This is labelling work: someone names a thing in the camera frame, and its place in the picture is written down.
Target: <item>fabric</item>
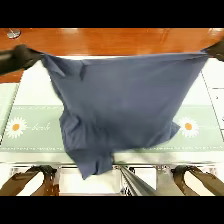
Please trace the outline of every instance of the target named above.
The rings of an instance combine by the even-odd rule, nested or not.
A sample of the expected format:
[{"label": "fabric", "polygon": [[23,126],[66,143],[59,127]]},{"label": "fabric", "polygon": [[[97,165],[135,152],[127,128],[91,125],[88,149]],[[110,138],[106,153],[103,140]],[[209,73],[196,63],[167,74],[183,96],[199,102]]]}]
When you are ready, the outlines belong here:
[{"label": "fabric", "polygon": [[204,52],[69,60],[44,54],[64,104],[63,143],[83,179],[112,169],[112,153],[151,147],[179,130],[172,122],[208,59]]}]

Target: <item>blue cloth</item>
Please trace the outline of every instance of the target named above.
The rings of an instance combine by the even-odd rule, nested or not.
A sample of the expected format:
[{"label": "blue cloth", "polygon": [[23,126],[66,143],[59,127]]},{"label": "blue cloth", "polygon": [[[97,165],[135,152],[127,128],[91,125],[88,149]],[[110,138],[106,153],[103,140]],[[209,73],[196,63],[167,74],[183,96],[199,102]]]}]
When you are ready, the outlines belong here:
[{"label": "blue cloth", "polygon": [[67,154],[83,179],[112,169],[112,153],[151,147],[179,130],[172,122],[208,59],[203,52],[69,60],[44,54]]}]

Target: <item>white daisy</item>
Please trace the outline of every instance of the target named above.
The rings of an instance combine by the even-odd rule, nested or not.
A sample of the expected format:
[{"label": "white daisy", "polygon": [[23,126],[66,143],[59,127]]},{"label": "white daisy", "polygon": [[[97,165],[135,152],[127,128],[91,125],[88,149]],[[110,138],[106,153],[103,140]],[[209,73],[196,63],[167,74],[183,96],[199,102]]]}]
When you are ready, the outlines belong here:
[{"label": "white daisy", "polygon": [[6,127],[6,134],[9,138],[17,138],[27,128],[26,121],[22,117],[15,117],[8,122]]},{"label": "white daisy", "polygon": [[182,135],[187,138],[196,137],[199,134],[199,127],[196,121],[190,118],[182,118],[179,122]]}]

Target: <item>wooden floor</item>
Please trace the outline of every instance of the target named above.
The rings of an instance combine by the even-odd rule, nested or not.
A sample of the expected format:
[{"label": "wooden floor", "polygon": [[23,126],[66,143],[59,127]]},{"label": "wooden floor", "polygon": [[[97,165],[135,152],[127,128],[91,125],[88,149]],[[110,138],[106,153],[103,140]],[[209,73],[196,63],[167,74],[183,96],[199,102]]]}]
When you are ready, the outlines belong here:
[{"label": "wooden floor", "polygon": [[[0,28],[0,50],[26,44],[38,51],[65,55],[139,55],[195,52],[219,41],[223,28],[21,28],[17,39]],[[19,82],[22,71],[0,76]]]}]

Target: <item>daisy print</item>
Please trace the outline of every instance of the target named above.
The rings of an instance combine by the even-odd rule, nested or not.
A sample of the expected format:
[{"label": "daisy print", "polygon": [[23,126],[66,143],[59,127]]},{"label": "daisy print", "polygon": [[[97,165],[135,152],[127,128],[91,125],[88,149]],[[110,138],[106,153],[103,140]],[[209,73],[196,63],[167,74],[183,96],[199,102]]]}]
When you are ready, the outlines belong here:
[{"label": "daisy print", "polygon": [[196,121],[190,118],[182,118],[179,121],[180,131],[186,138],[194,138],[199,134],[199,126]]},{"label": "daisy print", "polygon": [[9,138],[17,138],[27,129],[26,121],[22,117],[15,117],[8,122],[6,135]]}]

